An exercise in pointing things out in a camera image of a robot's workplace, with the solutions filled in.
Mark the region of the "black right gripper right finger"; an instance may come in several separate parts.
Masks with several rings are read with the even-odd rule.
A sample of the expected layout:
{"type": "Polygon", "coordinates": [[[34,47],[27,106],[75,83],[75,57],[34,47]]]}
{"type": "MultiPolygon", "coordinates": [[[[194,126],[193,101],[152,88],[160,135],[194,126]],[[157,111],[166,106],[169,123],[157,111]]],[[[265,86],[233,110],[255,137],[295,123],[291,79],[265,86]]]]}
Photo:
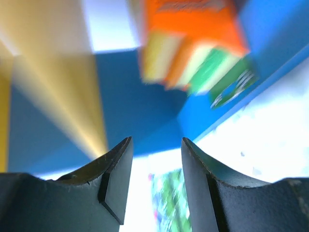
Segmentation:
{"type": "Polygon", "coordinates": [[[308,231],[307,178],[275,183],[252,178],[209,156],[188,138],[182,139],[181,153],[193,231],[308,231]]]}

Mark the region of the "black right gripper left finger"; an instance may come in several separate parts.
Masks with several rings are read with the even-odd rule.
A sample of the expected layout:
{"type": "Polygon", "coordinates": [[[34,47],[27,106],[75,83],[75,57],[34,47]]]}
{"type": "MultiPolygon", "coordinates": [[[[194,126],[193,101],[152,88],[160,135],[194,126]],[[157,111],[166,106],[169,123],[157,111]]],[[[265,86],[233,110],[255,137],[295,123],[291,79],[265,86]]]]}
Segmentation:
{"type": "Polygon", "coordinates": [[[133,140],[61,176],[0,175],[3,232],[117,232],[126,213],[133,140]]]}

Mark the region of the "Scrub Daddy sponge pack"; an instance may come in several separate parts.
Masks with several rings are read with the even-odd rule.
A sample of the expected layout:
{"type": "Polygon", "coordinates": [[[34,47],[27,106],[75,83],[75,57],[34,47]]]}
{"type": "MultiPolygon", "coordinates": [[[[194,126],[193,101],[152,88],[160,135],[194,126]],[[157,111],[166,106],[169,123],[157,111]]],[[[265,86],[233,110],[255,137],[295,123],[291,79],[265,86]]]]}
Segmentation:
{"type": "Polygon", "coordinates": [[[133,0],[131,9],[143,82],[208,94],[218,108],[257,81],[233,1],[133,0]]]}

